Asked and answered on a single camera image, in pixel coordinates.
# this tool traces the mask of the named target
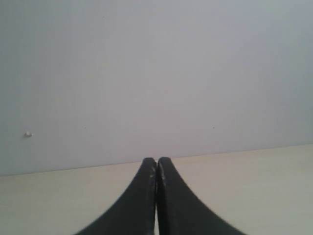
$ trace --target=beige floor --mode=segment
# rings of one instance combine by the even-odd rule
[[[173,162],[196,195],[244,233],[313,234],[313,145]],[[0,234],[74,234],[117,199],[139,165],[0,177]]]

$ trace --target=white wall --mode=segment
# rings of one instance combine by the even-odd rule
[[[313,143],[312,9],[0,0],[0,174]]]

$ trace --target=light wooden floor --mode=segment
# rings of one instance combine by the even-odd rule
[[[173,162],[194,193],[244,233],[313,234],[313,145]],[[139,166],[0,177],[0,234],[74,234],[118,198]]]

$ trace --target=light gray wall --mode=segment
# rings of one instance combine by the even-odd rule
[[[0,174],[313,143],[312,11],[0,0]]]

